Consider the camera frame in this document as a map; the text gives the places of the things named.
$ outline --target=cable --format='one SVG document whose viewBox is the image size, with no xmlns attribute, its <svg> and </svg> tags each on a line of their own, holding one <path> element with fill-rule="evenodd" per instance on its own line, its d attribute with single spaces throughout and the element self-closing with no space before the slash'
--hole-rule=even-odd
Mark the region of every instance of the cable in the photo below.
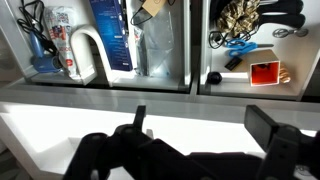
<svg viewBox="0 0 320 180">
<path fill-rule="evenodd" d="M 173 6 L 175 2 L 176 2 L 176 0 L 168 0 L 168 4 L 169 4 L 170 6 Z M 130 24 L 131 24 L 131 25 L 137 26 L 137 25 L 140 25 L 140 24 L 142 24 L 142 23 L 147 22 L 148 20 L 150 20 L 150 19 L 152 18 L 152 15 L 150 15 L 150 17 L 146 18 L 145 20 L 142 20 L 142 21 L 140 21 L 140 22 L 138 22 L 138 23 L 134 23 L 134 22 L 133 22 L 133 19 L 134 19 L 134 18 L 138 15 L 138 13 L 141 12 L 142 10 L 143 10 L 143 7 L 142 7 L 142 5 L 141 5 L 140 8 L 139 8 L 139 10 L 138 10 L 136 13 L 134 13 L 134 15 L 132 16 L 132 18 L 131 18 L 131 20 L 130 20 Z"/>
<path fill-rule="evenodd" d="M 168 4 L 169 4 L 170 6 L 173 6 L 175 2 L 176 2 L 176 0 L 173 0 L 173 1 L 168 0 Z"/>
<path fill-rule="evenodd" d="M 39 39 L 42 47 L 50 52 L 53 56 L 57 53 L 57 48 L 52 41 L 48 40 L 47 37 L 43 34 L 44 26 L 42 25 L 43 21 L 43 12 L 44 12 L 44 3 L 41 0 L 35 0 L 30 3 L 25 4 L 24 0 L 21 0 L 22 6 L 19 7 L 20 12 L 22 13 L 24 19 L 18 19 L 17 23 L 22 28 L 22 30 L 28 34 L 33 32 L 35 36 Z M 27 8 L 33 6 L 33 12 L 29 13 Z"/>
<path fill-rule="evenodd" d="M 218 49 L 228 41 L 234 39 L 234 38 L 240 38 L 244 41 L 249 41 L 253 35 L 255 35 L 259 30 L 259 27 L 256 27 L 254 30 L 250 32 L 242 32 L 239 37 L 233 37 L 228 39 L 229 33 L 226 33 L 225 35 L 222 35 L 220 31 L 211 31 L 209 34 L 209 45 L 212 49 Z"/>
</svg>

